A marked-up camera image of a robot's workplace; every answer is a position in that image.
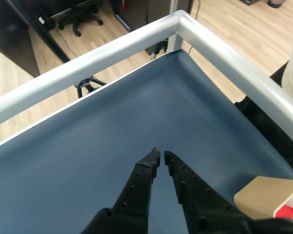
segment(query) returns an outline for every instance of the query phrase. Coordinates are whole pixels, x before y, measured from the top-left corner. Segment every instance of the wooden block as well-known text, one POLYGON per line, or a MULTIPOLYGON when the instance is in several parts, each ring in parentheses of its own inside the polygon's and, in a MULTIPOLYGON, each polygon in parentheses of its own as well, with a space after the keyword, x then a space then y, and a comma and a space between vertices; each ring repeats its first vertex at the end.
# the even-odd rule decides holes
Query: wooden block
POLYGON ((239 210, 252 219, 275 217, 284 205, 293 208, 293 180, 258 176, 233 200, 239 210))

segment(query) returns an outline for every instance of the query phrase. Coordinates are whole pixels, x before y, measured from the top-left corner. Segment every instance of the blue tray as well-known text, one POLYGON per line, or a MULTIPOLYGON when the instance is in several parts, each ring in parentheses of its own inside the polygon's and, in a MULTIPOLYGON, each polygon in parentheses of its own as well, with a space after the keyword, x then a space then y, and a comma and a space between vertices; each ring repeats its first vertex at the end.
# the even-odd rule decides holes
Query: blue tray
MULTIPOLYGON (((255 176, 293 170, 184 51, 162 56, 0 146, 0 234, 78 234, 111 208, 155 146, 229 202, 255 176)), ((150 234, 188 233, 164 165, 150 234)))

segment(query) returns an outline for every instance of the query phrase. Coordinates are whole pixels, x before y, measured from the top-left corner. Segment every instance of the red part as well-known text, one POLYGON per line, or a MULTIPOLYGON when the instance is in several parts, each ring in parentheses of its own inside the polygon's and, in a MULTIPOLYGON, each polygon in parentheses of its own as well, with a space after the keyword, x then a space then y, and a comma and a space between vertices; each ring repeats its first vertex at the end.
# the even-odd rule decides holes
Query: red part
POLYGON ((276 218, 293 218, 293 208, 287 205, 281 207, 275 214, 276 218))

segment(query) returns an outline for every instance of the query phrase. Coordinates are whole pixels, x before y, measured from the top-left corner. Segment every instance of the light wood flooring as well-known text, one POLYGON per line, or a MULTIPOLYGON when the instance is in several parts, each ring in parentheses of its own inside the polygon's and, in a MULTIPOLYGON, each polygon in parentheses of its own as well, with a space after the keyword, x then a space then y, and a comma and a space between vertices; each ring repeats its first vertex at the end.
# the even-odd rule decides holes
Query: light wood flooring
MULTIPOLYGON (((191 12, 193 17, 197 6, 198 2, 194 0, 191 12)), ((74 35, 71 25, 63 31, 52 30, 50 33, 71 59, 75 56, 68 50, 59 33, 78 56, 127 33, 108 6, 100 9, 99 16, 104 25, 99 26, 93 21, 82 23, 79 27, 82 33, 80 38, 74 35)), ((245 55, 268 76, 290 58, 293 46, 293 0, 287 0, 279 9, 267 6, 267 0, 252 6, 239 0, 201 0, 198 21, 245 55)), ((36 33, 30 31, 30 36, 41 73, 62 64, 36 33)), ((184 42, 183 48, 188 51, 190 46, 184 42)), ((240 101, 245 96, 197 51, 192 49, 190 55, 232 102, 240 101)), ((110 82, 142 66, 149 59, 147 53, 141 51, 95 76, 110 82)), ((30 79, 33 77, 0 53, 0 96, 30 79)), ((70 87, 36 104, 0 125, 0 141, 76 99, 76 89, 70 87)))

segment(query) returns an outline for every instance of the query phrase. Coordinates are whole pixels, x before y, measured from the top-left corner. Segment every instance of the black bracket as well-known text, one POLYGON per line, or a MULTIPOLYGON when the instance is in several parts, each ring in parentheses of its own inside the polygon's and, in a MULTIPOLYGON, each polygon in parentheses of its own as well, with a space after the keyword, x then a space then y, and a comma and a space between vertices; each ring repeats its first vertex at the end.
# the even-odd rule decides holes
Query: black bracket
POLYGON ((161 49, 164 49, 164 52, 166 53, 167 47, 168 47, 168 39, 160 41, 159 43, 157 43, 155 45, 153 53, 155 55, 158 55, 160 53, 161 49))
POLYGON ((98 88, 93 88, 91 86, 90 82, 97 83, 97 84, 99 84, 101 86, 106 85, 106 83, 104 83, 104 82, 102 82, 102 81, 100 81, 100 80, 98 80, 96 78, 93 78, 93 77, 84 79, 76 87, 77 88, 78 98, 81 98, 83 96, 82 88, 84 88, 84 87, 88 90, 89 93, 91 93, 91 92, 95 91, 96 89, 98 89, 98 88))

